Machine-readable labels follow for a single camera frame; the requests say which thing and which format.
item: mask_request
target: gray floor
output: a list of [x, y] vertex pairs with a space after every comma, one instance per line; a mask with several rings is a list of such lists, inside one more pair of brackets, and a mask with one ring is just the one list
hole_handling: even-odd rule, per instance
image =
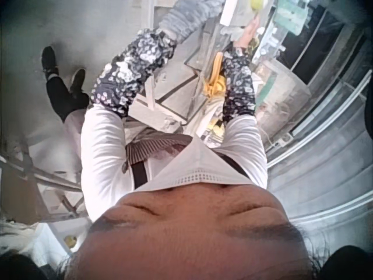
[[140, 8], [132, 0], [7, 2], [1, 13], [3, 140], [5, 136], [11, 152], [12, 135], [21, 132], [37, 167], [73, 172], [77, 158], [45, 91], [42, 49], [50, 44], [54, 47], [67, 85], [75, 69], [85, 67], [83, 89], [89, 91], [103, 66], [140, 29]]

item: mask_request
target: white long-sleeve shirt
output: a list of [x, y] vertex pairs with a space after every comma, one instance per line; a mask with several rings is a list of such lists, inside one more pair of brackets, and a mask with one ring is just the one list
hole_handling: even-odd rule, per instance
[[[122, 172], [126, 161], [122, 120], [100, 106], [91, 108], [82, 129], [82, 190], [92, 221], [127, 193], [134, 191], [132, 169]], [[145, 161], [148, 183], [135, 191], [154, 191], [191, 184], [183, 180], [204, 170], [212, 182], [220, 184], [254, 184], [267, 187], [267, 159], [256, 119], [242, 115], [231, 120], [225, 129], [222, 145], [214, 149], [238, 163], [249, 179], [234, 170], [222, 158], [194, 137], [177, 156], [164, 153]]]

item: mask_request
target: stainless steel surface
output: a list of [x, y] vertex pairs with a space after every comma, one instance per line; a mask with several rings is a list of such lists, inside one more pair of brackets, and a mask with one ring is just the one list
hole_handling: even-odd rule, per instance
[[355, 91], [351, 94], [351, 96], [343, 103], [343, 105], [336, 110], [322, 125], [320, 125], [317, 129], [315, 129], [311, 134], [309, 134], [307, 137], [305, 137], [302, 141], [297, 143], [296, 145], [292, 146], [290, 149], [288, 149], [286, 152], [282, 153], [279, 157], [271, 160], [267, 167], [270, 168], [282, 160], [286, 159], [290, 155], [292, 155], [294, 152], [301, 149], [303, 146], [311, 142], [315, 137], [317, 137], [321, 132], [323, 132], [328, 126], [331, 125], [348, 107], [352, 104], [352, 102], [360, 95], [361, 91], [368, 85], [370, 79], [371, 79], [372, 71], [369, 70], [368, 73], [365, 75], [364, 79], [360, 82], [358, 87], [355, 89]]

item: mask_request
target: dark hair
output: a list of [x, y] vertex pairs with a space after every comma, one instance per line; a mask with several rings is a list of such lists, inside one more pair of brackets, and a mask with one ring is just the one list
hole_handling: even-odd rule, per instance
[[0, 256], [0, 275], [4, 280], [48, 280], [31, 258], [14, 251]]

